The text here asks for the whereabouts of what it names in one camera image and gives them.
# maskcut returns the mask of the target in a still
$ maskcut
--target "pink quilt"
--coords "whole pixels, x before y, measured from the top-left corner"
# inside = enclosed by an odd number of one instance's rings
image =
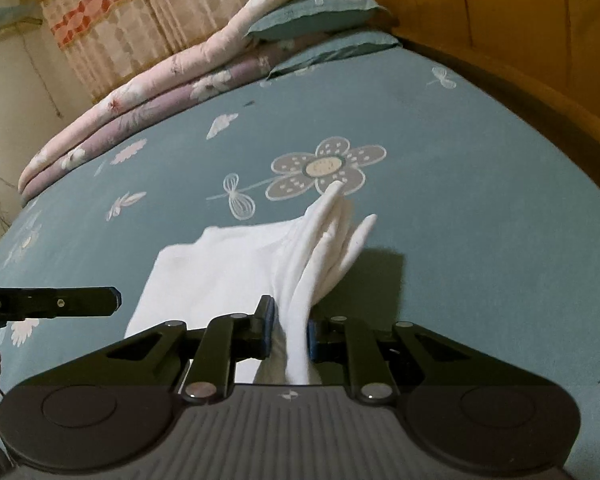
[[[148,99],[229,62],[247,47],[249,40],[244,35],[249,27],[288,1],[249,0],[224,28],[205,42],[168,57],[115,89],[46,143],[22,171],[18,191],[22,193],[40,171],[109,121]]]
[[[263,78],[278,63],[326,38],[325,34],[309,34],[295,40],[263,44],[221,70],[177,86],[120,115],[31,179],[22,192],[23,203],[133,134],[211,97]]]

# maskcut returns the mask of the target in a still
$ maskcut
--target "teal pillow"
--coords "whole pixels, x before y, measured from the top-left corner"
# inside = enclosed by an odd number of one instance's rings
[[[251,25],[247,36],[278,41],[337,32],[364,25],[380,9],[375,0],[293,0]]]
[[[371,54],[399,44],[400,41],[397,38],[379,30],[348,30],[332,36],[322,43],[310,46],[308,49],[277,64],[269,72],[267,79],[326,61]]]

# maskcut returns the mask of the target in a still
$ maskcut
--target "mattress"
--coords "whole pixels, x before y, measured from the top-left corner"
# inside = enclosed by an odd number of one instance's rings
[[[401,48],[217,96],[30,202],[0,241],[0,286],[115,286],[123,304],[0,329],[2,389],[122,338],[163,247],[300,216],[334,178],[378,224],[325,311],[411,320],[561,384],[582,412],[568,467],[600,478],[600,190],[481,90]]]

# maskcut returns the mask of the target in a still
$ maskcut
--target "gray flower pattern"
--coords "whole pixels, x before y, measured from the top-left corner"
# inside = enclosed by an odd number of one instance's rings
[[[315,153],[287,153],[271,163],[277,177],[265,192],[269,200],[286,200],[299,196],[315,186],[320,194],[335,180],[341,181],[342,192],[351,194],[364,186],[366,176],[360,170],[380,162],[386,157],[386,149],[378,144],[352,148],[344,137],[324,139]]]

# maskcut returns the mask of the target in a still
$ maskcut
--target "orange patterned curtain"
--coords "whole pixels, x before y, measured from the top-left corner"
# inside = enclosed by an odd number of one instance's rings
[[[200,43],[247,0],[38,0],[94,102],[160,60]]]

